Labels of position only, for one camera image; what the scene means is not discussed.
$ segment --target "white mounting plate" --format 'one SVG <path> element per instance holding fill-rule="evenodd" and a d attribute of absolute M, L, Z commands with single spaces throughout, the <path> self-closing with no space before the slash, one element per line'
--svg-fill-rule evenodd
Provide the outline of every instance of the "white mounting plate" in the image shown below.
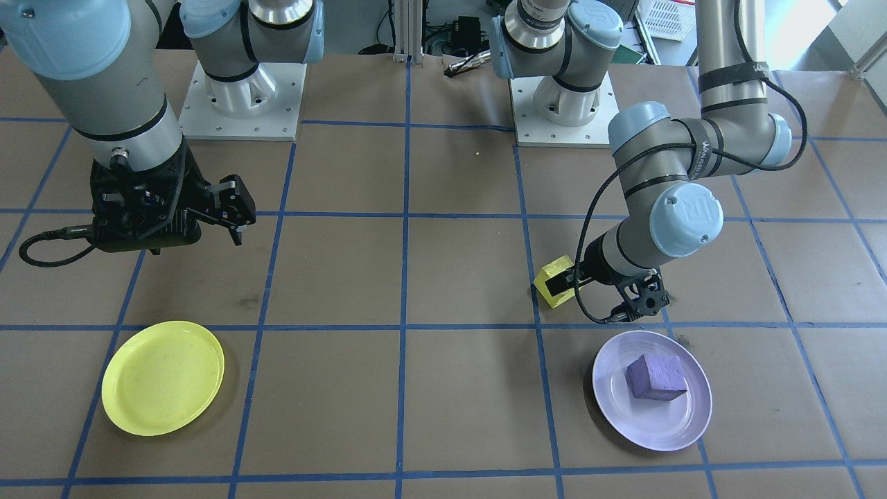
<path fill-rule="evenodd" d="M 511 102 L 517 129 L 517 145 L 525 147 L 609 147 L 607 126 L 619 112 L 609 73 L 600 83 L 597 115 L 583 126 L 551 123 L 533 107 L 533 94 L 543 76 L 511 80 Z"/>
<path fill-rule="evenodd" d="M 198 62 L 178 117 L 184 135 L 205 140 L 294 140 L 305 85 L 305 65 L 265 63 L 262 66 L 277 83 L 278 96 L 270 103 L 274 108 L 258 116 L 230 118 L 217 113 L 209 102 L 207 76 Z"/>

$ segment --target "floor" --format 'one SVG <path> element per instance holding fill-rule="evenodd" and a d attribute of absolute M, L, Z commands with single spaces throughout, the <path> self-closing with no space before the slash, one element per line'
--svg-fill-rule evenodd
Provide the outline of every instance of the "floor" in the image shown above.
<path fill-rule="evenodd" d="M 193 54 L 155 58 L 179 109 Z M 488 67 L 446 79 L 444 63 L 331 55 L 309 69 L 294 144 L 192 143 L 208 178 L 238 172 L 257 200 L 242 247 L 208 227 L 158 257 L 43 270 L 15 249 L 89 219 L 90 153 L 0 52 L 0 497 L 887 496 L 887 118 L 867 87 L 778 72 L 810 116 L 801 163 L 703 181 L 727 221 L 663 268 L 675 303 L 595 327 L 529 283 L 575 250 L 608 152 L 515 147 L 507 84 Z M 692 71 L 611 75 L 621 107 L 698 115 Z M 591 236 L 625 215 L 616 190 Z M 99 380 L 122 342 L 172 319 L 218 336 L 222 388 L 185 428 L 131 436 Z M 710 379 L 710 427 L 682 451 L 630 444 L 585 390 L 597 350 L 636 328 L 676 338 Z"/>

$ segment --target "light blue joint cap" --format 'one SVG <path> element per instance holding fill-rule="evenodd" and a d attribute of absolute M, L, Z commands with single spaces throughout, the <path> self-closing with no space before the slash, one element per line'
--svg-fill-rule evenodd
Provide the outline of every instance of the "light blue joint cap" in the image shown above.
<path fill-rule="evenodd" d="M 511 61 L 508 60 L 505 33 L 502 33 L 502 16 L 494 17 L 491 23 L 493 36 L 490 37 L 490 60 L 493 63 L 493 72 L 503 80 L 512 80 L 514 71 L 511 69 Z"/>
<path fill-rule="evenodd" d="M 776 166 L 789 156 L 791 150 L 791 129 L 789 123 L 780 115 L 770 113 L 773 124 L 776 125 L 776 135 L 773 137 L 773 144 L 770 151 L 761 162 L 761 166 Z"/>
<path fill-rule="evenodd" d="M 324 58 L 324 2 L 314 0 L 314 22 L 311 24 L 311 38 L 305 51 L 304 64 L 320 62 Z"/>
<path fill-rule="evenodd" d="M 724 226 L 724 211 L 704 186 L 683 182 L 659 194 L 650 211 L 650 235 L 672 258 L 687 257 L 711 243 Z"/>
<path fill-rule="evenodd" d="M 119 0 L 0 1 L 0 26 L 19 59 L 53 80 L 82 80 L 114 63 L 130 39 Z"/>
<path fill-rule="evenodd" d="M 570 5 L 568 19 L 589 42 L 614 51 L 622 40 L 622 18 L 609 5 L 597 0 L 579 0 Z"/>
<path fill-rule="evenodd" d="M 668 109 L 661 103 L 648 100 L 630 106 L 610 121 L 607 133 L 610 141 L 610 151 L 616 154 L 619 147 L 633 139 L 650 125 L 671 118 Z"/>
<path fill-rule="evenodd" d="M 202 38 L 234 19 L 239 8 L 240 0 L 185 0 L 178 17 L 188 38 Z"/>

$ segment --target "cable strap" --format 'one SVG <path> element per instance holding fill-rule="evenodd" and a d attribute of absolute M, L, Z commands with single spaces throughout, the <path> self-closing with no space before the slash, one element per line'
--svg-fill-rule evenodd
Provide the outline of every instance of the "cable strap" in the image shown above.
<path fill-rule="evenodd" d="M 770 80 L 770 67 L 763 61 L 751 61 L 734 66 L 721 67 L 699 75 L 699 92 L 721 85 Z"/>

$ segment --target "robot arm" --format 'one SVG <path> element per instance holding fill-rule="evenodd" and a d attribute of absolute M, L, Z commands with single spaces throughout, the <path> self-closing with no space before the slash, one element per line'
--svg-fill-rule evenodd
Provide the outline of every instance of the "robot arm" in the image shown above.
<path fill-rule="evenodd" d="M 94 157 L 92 223 L 28 239 L 20 248 L 28 263 L 66 265 L 89 252 L 40 262 L 27 255 L 39 241 L 86 239 L 90 250 L 158 254 L 199 240 L 198 221 L 227 228 L 238 245 L 254 224 L 255 203 L 239 176 L 211 185 L 201 175 L 154 71 L 153 50 L 175 3 L 90 0 L 73 7 L 33 0 L 22 7 L 0 0 L 10 46 Z M 260 61 L 323 55 L 320 0 L 250 0 L 248 8 L 239 0 L 192 0 L 181 14 L 201 61 L 215 72 L 209 77 L 217 110 L 237 117 L 261 113 L 261 92 L 273 94 Z"/>
<path fill-rule="evenodd" d="M 756 12 L 761 2 L 719 0 L 696 4 L 700 47 L 702 119 L 671 119 L 665 107 L 644 102 L 625 109 L 609 124 L 610 146 L 623 188 L 629 217 L 595 239 L 581 253 L 595 197 L 579 242 L 577 264 L 563 272 L 547 266 L 537 288 L 553 306 L 591 281 L 615 285 L 623 303 L 608 318 L 594 321 L 634 321 L 655 315 L 668 305 L 658 267 L 693 254 L 710 244 L 723 225 L 720 203 L 693 180 L 752 170 L 788 168 L 804 151 L 806 120 L 795 158 L 786 121 L 767 112 L 766 66 L 759 62 L 761 29 Z"/>

